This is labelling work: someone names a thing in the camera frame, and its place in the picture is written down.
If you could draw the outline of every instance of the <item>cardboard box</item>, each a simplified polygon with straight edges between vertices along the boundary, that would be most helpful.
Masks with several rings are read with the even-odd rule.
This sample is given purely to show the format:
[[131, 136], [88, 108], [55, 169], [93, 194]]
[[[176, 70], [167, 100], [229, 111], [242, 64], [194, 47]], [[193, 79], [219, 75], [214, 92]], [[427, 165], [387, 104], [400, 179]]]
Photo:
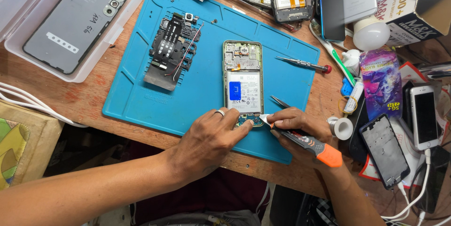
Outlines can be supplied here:
[[391, 30], [389, 46], [403, 46], [448, 34], [451, 0], [377, 0], [375, 16]]

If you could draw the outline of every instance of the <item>blue clip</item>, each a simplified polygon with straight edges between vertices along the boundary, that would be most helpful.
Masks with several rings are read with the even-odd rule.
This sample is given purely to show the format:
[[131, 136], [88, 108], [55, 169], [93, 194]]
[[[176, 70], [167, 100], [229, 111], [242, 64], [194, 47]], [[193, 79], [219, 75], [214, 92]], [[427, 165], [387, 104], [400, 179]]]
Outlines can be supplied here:
[[342, 96], [350, 96], [352, 93], [352, 89], [353, 89], [353, 87], [352, 87], [351, 83], [349, 82], [349, 80], [346, 77], [344, 77], [343, 78], [343, 86], [341, 86], [341, 90], [340, 90], [341, 95]]

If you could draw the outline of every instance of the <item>blue silicone mat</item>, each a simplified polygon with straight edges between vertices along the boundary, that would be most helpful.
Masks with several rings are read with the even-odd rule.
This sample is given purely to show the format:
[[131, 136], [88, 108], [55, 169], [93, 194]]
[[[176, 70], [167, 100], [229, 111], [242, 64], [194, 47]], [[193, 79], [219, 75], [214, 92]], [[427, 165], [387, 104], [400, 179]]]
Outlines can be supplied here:
[[[143, 81], [150, 65], [149, 50], [161, 19], [191, 13], [202, 22], [200, 41], [188, 72], [174, 91]], [[280, 61], [276, 56], [318, 63], [320, 51], [286, 33], [216, 1], [145, 0], [103, 107], [107, 116], [183, 135], [200, 115], [224, 106], [222, 45], [225, 40], [257, 41], [263, 45], [265, 113], [281, 110], [270, 96], [302, 110], [315, 71]], [[291, 154], [271, 135], [268, 126], [254, 128], [234, 150], [289, 164]]]

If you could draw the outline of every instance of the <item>pry tool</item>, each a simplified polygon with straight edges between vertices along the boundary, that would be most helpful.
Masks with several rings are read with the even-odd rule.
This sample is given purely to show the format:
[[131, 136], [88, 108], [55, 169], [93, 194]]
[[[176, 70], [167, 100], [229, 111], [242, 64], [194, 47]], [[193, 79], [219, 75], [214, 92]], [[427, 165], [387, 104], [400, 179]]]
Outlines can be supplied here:
[[296, 59], [288, 59], [288, 58], [283, 58], [283, 57], [279, 57], [279, 56], [277, 56], [277, 58], [284, 59], [285, 61], [289, 61], [289, 62], [294, 63], [299, 66], [318, 69], [318, 70], [321, 70], [323, 73], [330, 73], [332, 71], [332, 67], [329, 65], [321, 66], [321, 65], [312, 64], [312, 63], [306, 62], [306, 61], [301, 61], [301, 60], [296, 60]]
[[[285, 102], [281, 101], [275, 96], [271, 96], [276, 102], [282, 105], [284, 108], [289, 108], [290, 106]], [[268, 114], [260, 115], [260, 119], [263, 120], [266, 124], [271, 126], [272, 130], [279, 132], [279, 134], [287, 137], [292, 140], [303, 149], [309, 151], [314, 154], [315, 157], [321, 162], [325, 163], [330, 167], [340, 167], [343, 163], [341, 158], [341, 152], [336, 150], [334, 147], [330, 146], [327, 143], [320, 142], [313, 136], [310, 136], [303, 130], [293, 129], [293, 130], [285, 130], [280, 129], [274, 125], [274, 123], [269, 123], [267, 120]]]

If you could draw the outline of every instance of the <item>solder wire spool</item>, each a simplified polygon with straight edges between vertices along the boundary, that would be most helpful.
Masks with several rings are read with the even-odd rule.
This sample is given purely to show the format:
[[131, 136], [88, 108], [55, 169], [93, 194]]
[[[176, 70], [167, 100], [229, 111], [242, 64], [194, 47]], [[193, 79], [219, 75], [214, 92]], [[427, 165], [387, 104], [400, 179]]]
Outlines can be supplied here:
[[332, 135], [338, 137], [340, 140], [349, 139], [352, 135], [353, 125], [348, 118], [330, 117], [327, 119], [330, 125], [330, 131]]

